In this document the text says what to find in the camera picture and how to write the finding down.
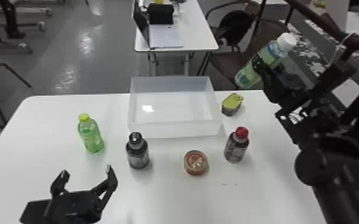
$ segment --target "black container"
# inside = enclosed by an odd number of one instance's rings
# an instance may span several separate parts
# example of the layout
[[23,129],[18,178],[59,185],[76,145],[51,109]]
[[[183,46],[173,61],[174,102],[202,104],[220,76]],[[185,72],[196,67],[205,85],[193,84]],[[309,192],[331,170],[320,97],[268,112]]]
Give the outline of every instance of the black container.
[[143,169],[149,164],[147,142],[139,132],[132,132],[126,144],[129,165],[134,169]]

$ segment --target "translucent plastic box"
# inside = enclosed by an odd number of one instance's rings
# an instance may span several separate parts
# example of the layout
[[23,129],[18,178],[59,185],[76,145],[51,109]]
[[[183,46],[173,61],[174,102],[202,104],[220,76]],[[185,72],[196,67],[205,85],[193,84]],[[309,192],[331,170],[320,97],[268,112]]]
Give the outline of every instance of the translucent plastic box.
[[208,77],[133,77],[128,127],[145,138],[216,135],[220,108]]

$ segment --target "spice bottle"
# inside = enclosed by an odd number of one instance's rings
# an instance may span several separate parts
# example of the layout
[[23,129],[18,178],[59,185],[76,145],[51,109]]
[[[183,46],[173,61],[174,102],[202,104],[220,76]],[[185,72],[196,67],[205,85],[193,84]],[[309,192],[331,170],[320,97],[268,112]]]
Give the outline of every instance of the spice bottle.
[[147,142],[139,132],[132,132],[126,144],[129,165],[135,169],[145,168],[149,164]]
[[242,160],[246,148],[249,145],[248,134],[249,131],[245,127],[238,127],[237,130],[228,137],[224,149],[224,157],[230,163],[235,164]]

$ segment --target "tin can lid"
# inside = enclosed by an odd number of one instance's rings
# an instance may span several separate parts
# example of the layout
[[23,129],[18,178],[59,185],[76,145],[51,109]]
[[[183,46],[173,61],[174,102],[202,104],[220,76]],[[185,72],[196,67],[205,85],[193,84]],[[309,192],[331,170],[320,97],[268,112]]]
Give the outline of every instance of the tin can lid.
[[191,150],[184,156],[184,168],[193,175],[201,175],[208,168],[208,160],[206,155],[199,150]]

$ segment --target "gray floor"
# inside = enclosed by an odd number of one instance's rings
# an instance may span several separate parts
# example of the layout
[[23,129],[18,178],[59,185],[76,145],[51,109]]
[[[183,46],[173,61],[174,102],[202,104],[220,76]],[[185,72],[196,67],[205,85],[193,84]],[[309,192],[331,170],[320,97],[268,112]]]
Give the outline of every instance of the gray floor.
[[[7,117],[11,117],[19,103],[31,95],[125,93],[129,92],[132,76],[148,74],[146,56],[134,52],[135,26],[130,16],[132,0],[89,1],[90,7],[84,0],[67,0],[65,5],[47,4],[54,10],[50,18],[45,15],[19,16],[19,21],[45,21],[47,31],[23,29],[27,33],[24,41],[34,50],[32,55],[0,48],[1,61],[16,69],[33,85],[32,89],[26,88],[6,70],[0,69],[0,104]],[[204,12],[225,2],[228,1],[199,0]],[[230,7],[213,13],[209,23],[218,24],[225,13],[234,9],[241,8]],[[287,10],[284,5],[272,6],[265,15],[285,18]],[[309,32],[300,15],[293,17],[292,24],[302,32]],[[323,43],[319,44],[321,49],[331,55],[334,46],[320,38],[314,37]],[[247,40],[248,37],[243,41],[243,47]],[[202,57],[201,53],[196,54],[191,74],[196,73]],[[233,89],[231,83],[212,66],[206,74],[212,78],[216,89]]]

